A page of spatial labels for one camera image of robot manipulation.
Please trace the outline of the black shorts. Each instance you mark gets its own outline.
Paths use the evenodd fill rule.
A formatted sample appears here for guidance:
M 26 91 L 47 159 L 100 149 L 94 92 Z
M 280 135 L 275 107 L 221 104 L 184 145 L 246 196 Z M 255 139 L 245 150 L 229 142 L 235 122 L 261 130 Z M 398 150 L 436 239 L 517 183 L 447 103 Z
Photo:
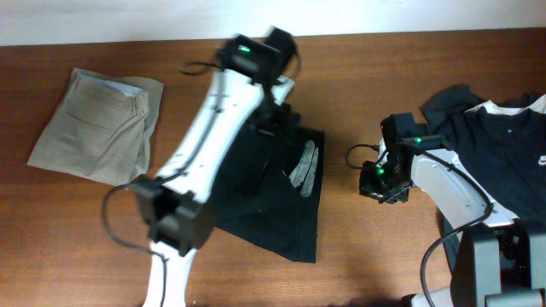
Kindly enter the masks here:
M 300 126 L 287 103 L 281 118 L 287 128 L 281 136 L 241 128 L 208 202 L 219 229 L 293 262 L 313 264 L 325 134 Z

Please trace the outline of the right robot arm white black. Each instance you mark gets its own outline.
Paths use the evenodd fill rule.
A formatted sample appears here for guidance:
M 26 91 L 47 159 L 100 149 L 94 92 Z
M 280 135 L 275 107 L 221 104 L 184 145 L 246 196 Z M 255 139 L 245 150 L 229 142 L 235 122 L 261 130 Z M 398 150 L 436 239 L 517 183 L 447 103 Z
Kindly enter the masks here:
M 412 114 L 393 114 L 380 123 L 377 161 L 360 168 L 359 192 L 379 203 L 409 198 L 423 190 L 452 230 L 434 241 L 420 267 L 422 292 L 403 306 L 543 306 L 545 227 L 521 220 L 499 204 L 465 169 L 442 136 L 428 135 Z M 430 291 L 426 266 L 433 251 L 457 238 L 459 248 L 450 284 Z

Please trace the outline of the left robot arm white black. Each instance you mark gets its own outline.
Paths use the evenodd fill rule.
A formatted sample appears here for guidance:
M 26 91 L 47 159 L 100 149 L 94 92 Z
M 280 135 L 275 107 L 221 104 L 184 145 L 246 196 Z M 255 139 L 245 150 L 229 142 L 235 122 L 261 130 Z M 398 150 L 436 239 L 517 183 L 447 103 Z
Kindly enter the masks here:
M 206 99 L 177 151 L 153 179 L 129 188 L 136 194 L 151 240 L 143 252 L 152 258 L 147 306 L 172 306 L 184 300 L 195 253 L 214 228 L 206 203 L 218 169 L 241 128 L 283 138 L 293 117 L 284 99 L 294 82 L 283 76 L 297 57 L 293 36 L 273 28 L 259 42 L 238 35 L 217 53 L 217 68 Z

